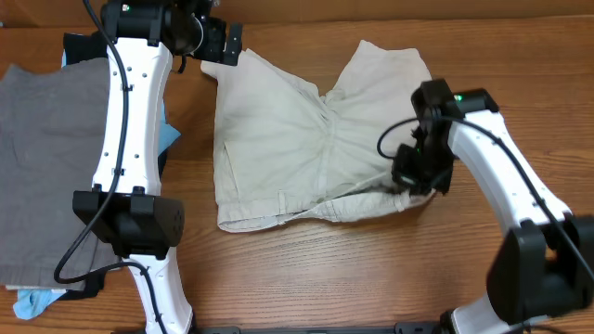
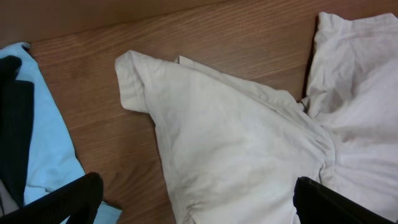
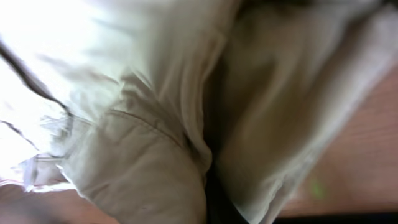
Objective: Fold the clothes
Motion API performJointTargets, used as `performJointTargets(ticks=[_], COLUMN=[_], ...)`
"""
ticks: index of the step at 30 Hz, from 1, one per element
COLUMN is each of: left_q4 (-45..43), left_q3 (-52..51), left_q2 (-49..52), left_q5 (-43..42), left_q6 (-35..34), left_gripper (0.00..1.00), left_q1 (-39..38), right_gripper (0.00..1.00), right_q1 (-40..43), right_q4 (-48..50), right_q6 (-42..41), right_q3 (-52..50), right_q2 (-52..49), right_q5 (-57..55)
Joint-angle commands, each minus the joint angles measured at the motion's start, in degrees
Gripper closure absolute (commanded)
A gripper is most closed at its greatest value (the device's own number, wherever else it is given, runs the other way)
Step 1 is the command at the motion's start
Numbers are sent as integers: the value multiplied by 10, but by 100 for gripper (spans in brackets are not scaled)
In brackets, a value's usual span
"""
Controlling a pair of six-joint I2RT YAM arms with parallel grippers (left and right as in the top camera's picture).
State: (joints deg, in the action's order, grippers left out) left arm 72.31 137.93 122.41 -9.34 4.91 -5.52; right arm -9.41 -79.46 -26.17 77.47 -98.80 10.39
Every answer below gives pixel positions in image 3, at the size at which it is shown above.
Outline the beige shorts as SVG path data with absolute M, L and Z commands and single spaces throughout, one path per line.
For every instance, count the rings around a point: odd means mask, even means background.
M 396 63 L 395 1 L 2 1 L 1 184 L 272 223 Z

